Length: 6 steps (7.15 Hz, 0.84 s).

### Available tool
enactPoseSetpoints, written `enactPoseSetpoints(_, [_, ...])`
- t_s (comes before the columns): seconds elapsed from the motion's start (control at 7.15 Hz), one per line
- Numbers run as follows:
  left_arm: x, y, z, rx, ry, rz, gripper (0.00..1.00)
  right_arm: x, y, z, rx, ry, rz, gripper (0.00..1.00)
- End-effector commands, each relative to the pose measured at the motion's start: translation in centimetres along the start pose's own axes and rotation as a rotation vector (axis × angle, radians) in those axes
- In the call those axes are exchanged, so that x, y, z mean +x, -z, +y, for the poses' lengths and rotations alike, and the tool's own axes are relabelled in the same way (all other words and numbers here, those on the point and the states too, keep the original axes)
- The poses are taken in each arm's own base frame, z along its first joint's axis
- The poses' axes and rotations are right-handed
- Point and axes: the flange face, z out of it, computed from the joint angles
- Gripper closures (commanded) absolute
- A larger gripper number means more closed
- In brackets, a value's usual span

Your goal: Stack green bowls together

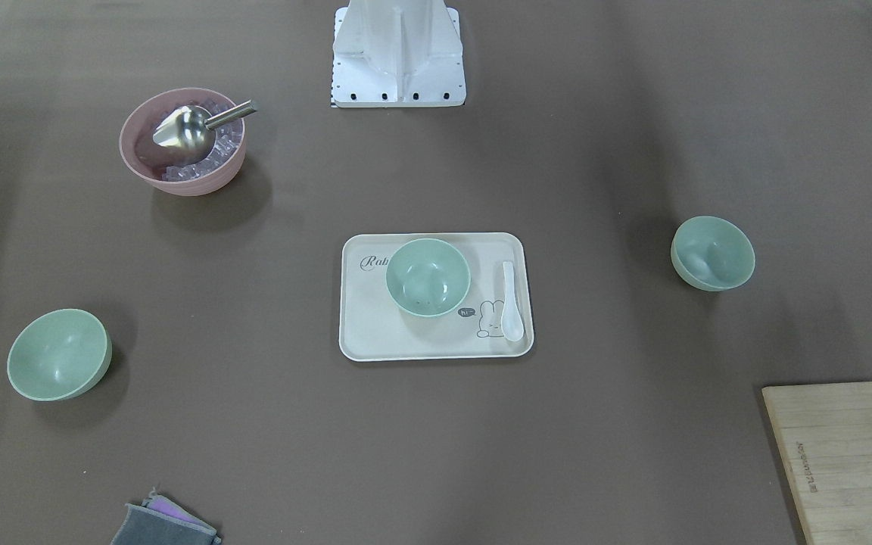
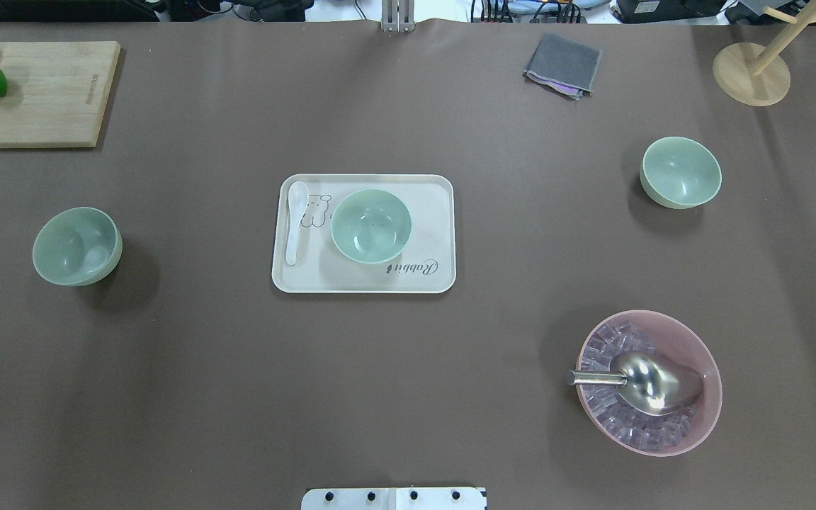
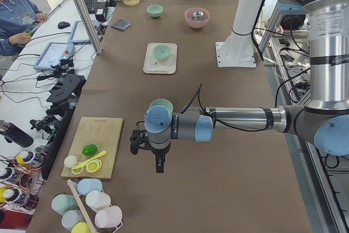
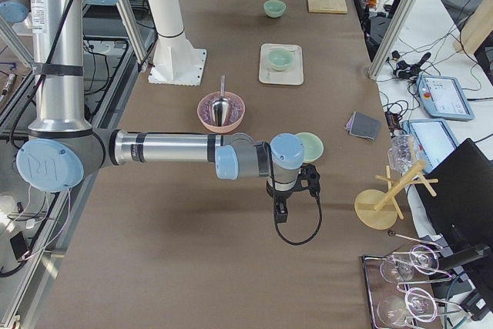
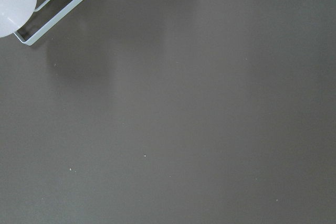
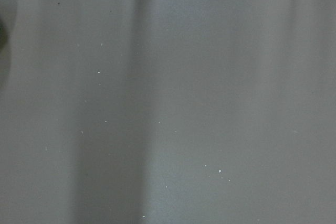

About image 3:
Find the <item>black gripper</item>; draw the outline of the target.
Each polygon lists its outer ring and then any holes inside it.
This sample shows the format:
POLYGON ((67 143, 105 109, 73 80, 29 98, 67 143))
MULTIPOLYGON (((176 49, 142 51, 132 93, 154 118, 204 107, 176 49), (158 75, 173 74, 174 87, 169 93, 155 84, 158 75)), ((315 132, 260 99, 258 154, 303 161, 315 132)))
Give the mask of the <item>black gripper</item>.
POLYGON ((170 151, 171 148, 171 140, 167 139, 163 142, 155 142, 149 138, 148 141, 150 147, 152 148, 151 151, 155 154, 156 173, 162 174, 164 172, 166 154, 170 151))

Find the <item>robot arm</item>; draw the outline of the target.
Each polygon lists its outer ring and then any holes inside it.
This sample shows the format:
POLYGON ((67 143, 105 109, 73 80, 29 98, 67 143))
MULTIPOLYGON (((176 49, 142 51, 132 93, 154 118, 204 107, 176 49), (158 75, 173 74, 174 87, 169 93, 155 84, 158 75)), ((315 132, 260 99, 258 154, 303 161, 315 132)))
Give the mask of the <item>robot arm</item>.
POLYGON ((134 130, 131 152, 150 150, 158 173, 174 139, 209 141, 222 126, 246 132, 274 129, 298 135, 334 156, 348 154, 348 0, 278 0, 282 14, 310 18, 310 100, 273 108, 186 106, 173 113, 162 105, 145 113, 145 129, 134 130))

